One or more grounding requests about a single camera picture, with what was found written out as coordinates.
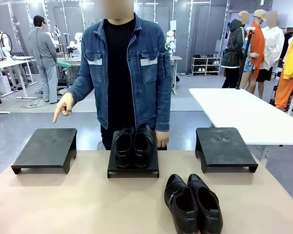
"blue floor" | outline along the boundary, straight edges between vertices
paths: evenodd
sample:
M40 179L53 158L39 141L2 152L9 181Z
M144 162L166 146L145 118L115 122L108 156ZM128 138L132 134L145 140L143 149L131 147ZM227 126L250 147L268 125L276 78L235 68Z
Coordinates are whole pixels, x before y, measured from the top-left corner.
M60 116L56 124L52 120L52 113L0 115L0 173L15 161L37 128L76 128L77 149L97 149L101 133L96 113ZM195 129L210 127L210 121L201 111L171 112L170 125L168 150L185 151L195 149ZM249 149L259 157L254 146ZM293 197L293 146L272 147L267 169Z

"dark green jacket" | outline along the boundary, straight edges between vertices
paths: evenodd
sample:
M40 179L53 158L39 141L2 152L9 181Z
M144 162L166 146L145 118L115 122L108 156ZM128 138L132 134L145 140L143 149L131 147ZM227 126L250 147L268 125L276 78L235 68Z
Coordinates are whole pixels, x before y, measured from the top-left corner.
M230 37L228 48L225 50L224 58L221 65L225 67L239 67L239 60L242 58L242 46L244 38L247 35L244 24L241 21L234 19L230 25Z

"shoe display stand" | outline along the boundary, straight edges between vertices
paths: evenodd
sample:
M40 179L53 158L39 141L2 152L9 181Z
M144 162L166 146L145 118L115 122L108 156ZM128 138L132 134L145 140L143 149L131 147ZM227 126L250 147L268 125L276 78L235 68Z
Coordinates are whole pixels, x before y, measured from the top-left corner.
M15 174L21 169L63 168L68 174L71 159L76 158L76 135L73 128L37 129L11 166Z
M236 128L197 128L195 156L203 173L210 167L248 167L255 173L258 167Z
M120 131L114 132L112 145L115 145L116 136ZM158 166L158 155L157 155L157 145L153 145L152 149L152 157L149 158L148 168L138 169L135 167L127 168L127 169L119 169L115 162L115 147L112 147L108 168L107 168L107 178L128 178L128 177L160 177L160 170Z
M221 57L212 57L212 58L192 58L192 74L193 75L219 75L220 66L221 66ZM202 61L203 64L195 65L195 62ZM218 64L209 64L209 62L217 61ZM198 69L205 69L204 72L199 72ZM214 71L208 71L210 68L215 68Z

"light blue jeans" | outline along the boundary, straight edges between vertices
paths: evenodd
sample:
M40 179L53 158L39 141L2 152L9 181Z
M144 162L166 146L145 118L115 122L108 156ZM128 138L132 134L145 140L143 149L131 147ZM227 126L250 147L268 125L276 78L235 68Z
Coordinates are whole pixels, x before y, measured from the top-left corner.
M42 91L44 101L50 101L50 103L57 102L58 76L56 66L37 67L42 80Z

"leather shoe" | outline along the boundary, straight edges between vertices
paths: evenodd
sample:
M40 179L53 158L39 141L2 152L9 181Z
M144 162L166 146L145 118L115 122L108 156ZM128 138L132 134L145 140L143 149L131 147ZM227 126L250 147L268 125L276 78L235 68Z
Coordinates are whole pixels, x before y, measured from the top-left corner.
M115 161L120 169L125 169L130 165L133 128L123 129L119 132L115 140Z
M198 208L191 189L176 174L172 174L165 188L165 203L170 209L178 234L195 234Z
M155 137L149 126L143 124L137 129L134 137L133 148L135 153L135 165L139 169L148 167L154 141Z
M191 174L188 186L192 189L198 206L198 227L201 234L220 234L223 228L219 200L204 181L196 174Z

